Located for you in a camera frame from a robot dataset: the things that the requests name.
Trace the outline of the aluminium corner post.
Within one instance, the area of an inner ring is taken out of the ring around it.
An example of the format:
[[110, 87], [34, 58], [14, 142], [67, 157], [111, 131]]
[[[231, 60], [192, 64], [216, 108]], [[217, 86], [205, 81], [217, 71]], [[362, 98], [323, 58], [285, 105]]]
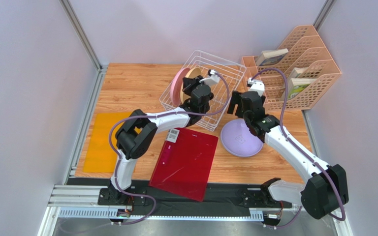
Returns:
[[326, 0], [324, 2], [324, 5], [322, 6], [320, 12], [318, 13], [313, 23], [313, 26], [316, 29], [316, 31], [319, 31], [335, 3], [336, 0]]
[[94, 48], [92, 47], [84, 28], [82, 27], [77, 14], [75, 13], [73, 6], [69, 0], [59, 0], [61, 6], [63, 7], [67, 17], [69, 18], [78, 38], [80, 39], [87, 55], [90, 58], [94, 68], [100, 72], [103, 68], [100, 60], [98, 59]]

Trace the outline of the purple plate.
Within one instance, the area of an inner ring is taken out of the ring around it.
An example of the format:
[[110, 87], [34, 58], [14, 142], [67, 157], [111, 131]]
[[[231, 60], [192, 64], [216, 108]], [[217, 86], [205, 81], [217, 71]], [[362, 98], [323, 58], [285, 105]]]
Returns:
[[252, 135], [243, 119], [234, 119], [226, 123], [220, 132], [223, 147], [232, 155], [251, 157], [258, 154], [264, 143]]

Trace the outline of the right aluminium corner post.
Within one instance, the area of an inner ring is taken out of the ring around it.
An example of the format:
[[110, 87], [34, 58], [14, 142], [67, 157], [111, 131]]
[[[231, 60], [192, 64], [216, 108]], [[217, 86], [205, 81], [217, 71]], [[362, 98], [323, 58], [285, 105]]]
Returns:
[[336, 0], [326, 0], [324, 2], [324, 5], [322, 6], [320, 12], [318, 13], [313, 23], [313, 26], [316, 29], [316, 31], [319, 31], [335, 3]]

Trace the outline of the green book in rack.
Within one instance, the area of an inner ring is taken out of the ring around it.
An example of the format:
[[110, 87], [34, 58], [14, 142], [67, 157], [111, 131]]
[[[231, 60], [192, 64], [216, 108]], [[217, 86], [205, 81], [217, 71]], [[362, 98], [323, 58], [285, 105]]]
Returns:
[[283, 93], [280, 97], [280, 101], [284, 100], [285, 95], [287, 95], [288, 100], [293, 99], [300, 92], [302, 92], [306, 87], [308, 87], [309, 85], [311, 85], [313, 82], [316, 81], [316, 79], [313, 79], [313, 78], [306, 78], [306, 79], [307, 80], [305, 82], [298, 83], [295, 85], [289, 85], [288, 80], [286, 80], [286, 84], [285, 84], [285, 81], [283, 81], [284, 88], [283, 88]]

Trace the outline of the yellow plate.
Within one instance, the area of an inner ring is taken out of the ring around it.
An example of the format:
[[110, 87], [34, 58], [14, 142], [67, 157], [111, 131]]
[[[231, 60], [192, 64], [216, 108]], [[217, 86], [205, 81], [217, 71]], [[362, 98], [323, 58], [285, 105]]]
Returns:
[[[185, 75], [186, 78], [190, 78], [190, 79], [193, 79], [197, 76], [201, 75], [201, 69], [199, 67], [196, 67], [196, 68], [192, 68], [188, 71], [188, 73]], [[186, 95], [184, 92], [183, 92], [183, 88], [184, 88], [184, 84], [181, 85], [181, 91], [180, 91], [180, 101], [181, 101], [181, 104], [184, 103], [184, 101], [186, 99], [189, 98], [188, 95]]]

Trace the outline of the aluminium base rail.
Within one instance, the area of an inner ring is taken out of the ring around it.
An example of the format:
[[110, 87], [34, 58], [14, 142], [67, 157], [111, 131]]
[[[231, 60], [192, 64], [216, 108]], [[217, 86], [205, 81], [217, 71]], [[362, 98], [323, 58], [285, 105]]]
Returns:
[[40, 236], [350, 236], [348, 221], [313, 219], [297, 204], [260, 202], [258, 185], [207, 185], [197, 202], [136, 181], [138, 197], [122, 205], [107, 181], [79, 179], [53, 188]]

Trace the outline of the middle white book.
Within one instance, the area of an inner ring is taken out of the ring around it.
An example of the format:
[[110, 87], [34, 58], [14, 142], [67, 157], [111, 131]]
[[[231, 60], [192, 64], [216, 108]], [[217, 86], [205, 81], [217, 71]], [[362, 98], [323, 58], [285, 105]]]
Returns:
[[287, 79], [288, 84], [289, 85], [295, 85], [295, 84], [298, 84], [298, 83], [305, 82], [307, 79], [300, 78], [300, 76], [307, 69], [308, 69], [308, 67], [302, 67], [302, 68], [295, 67], [295, 68], [293, 68], [293, 70], [291, 71], [291, 73], [289, 74], [288, 79]]

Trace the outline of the upper book in rack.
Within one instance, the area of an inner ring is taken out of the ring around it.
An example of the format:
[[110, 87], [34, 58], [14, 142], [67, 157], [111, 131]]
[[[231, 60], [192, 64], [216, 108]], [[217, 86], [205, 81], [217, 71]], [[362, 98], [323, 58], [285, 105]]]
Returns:
[[260, 56], [255, 59], [255, 63], [257, 66], [274, 65], [279, 63], [288, 52], [289, 50], [287, 48], [262, 51]]

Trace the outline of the black base mat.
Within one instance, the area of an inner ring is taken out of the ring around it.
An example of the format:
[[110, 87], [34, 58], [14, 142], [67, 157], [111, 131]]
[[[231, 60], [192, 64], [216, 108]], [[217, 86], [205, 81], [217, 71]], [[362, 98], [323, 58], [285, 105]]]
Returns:
[[292, 204], [284, 202], [264, 204], [260, 199], [257, 185], [209, 183], [202, 202], [191, 200], [149, 186], [146, 180], [134, 180], [127, 192], [134, 196], [116, 193], [106, 178], [72, 178], [67, 185], [92, 186], [97, 189], [96, 205], [132, 207], [133, 215], [170, 217], [244, 217], [251, 208], [292, 209]]

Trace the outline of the red folder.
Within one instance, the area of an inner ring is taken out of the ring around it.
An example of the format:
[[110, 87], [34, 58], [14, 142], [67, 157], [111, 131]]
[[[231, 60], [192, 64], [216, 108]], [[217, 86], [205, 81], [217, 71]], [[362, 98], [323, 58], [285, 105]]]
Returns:
[[149, 186], [202, 202], [218, 137], [187, 128], [168, 131]]

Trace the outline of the orange folder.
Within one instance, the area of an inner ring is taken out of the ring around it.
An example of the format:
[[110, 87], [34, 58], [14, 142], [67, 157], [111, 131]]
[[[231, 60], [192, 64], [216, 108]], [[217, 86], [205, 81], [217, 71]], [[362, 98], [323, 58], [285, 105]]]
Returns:
[[96, 115], [83, 172], [112, 173], [114, 171], [117, 155], [109, 145], [108, 135], [115, 123], [130, 115], [131, 112], [100, 113]]

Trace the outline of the pink file rack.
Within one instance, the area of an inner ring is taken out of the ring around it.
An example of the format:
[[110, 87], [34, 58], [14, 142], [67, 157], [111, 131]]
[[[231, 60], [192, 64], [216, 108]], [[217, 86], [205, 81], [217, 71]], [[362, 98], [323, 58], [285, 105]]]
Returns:
[[[315, 81], [298, 95], [288, 99], [286, 110], [311, 109], [340, 77], [340, 69], [312, 25], [295, 27], [278, 49], [288, 49], [288, 54], [275, 65], [258, 65], [258, 71], [274, 67], [284, 72], [288, 78], [294, 68], [306, 68], [300, 78], [310, 78]], [[283, 107], [282, 76], [278, 72], [267, 71], [260, 75], [260, 79], [266, 89], [265, 109], [280, 111]]]

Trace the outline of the left aluminium corner post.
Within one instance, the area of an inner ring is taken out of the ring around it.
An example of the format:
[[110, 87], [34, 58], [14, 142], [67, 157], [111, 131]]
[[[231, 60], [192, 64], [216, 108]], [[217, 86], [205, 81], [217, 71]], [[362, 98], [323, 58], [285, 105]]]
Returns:
[[69, 0], [59, 0], [61, 6], [63, 7], [67, 17], [69, 18], [78, 38], [80, 39], [87, 55], [90, 58], [94, 68], [100, 72], [103, 68], [100, 60], [98, 59], [94, 48], [92, 47], [84, 28], [82, 27], [77, 14], [75, 13], [73, 6]]

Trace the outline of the pink plate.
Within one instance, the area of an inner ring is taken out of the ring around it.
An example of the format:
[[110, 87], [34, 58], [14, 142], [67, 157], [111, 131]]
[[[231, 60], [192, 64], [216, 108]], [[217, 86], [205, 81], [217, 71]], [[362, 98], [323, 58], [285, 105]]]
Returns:
[[179, 106], [181, 104], [181, 99], [180, 99], [180, 92], [182, 91], [182, 84], [183, 84], [183, 78], [186, 76], [186, 74], [190, 71], [190, 68], [185, 67], [182, 68], [177, 72], [175, 75], [174, 79], [171, 82], [171, 87], [170, 87], [170, 98], [171, 102], [174, 106]]

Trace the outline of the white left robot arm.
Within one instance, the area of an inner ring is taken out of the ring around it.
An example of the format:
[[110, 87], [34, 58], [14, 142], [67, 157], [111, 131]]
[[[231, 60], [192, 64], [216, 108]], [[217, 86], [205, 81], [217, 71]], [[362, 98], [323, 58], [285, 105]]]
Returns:
[[144, 113], [137, 109], [114, 124], [108, 134], [109, 146], [117, 156], [110, 178], [114, 192], [130, 195], [127, 189], [131, 186], [136, 161], [147, 152], [156, 134], [190, 127], [202, 117], [211, 116], [209, 102], [214, 98], [211, 87], [222, 79], [214, 70], [206, 78], [184, 77], [181, 91], [189, 98], [177, 108], [161, 113]]

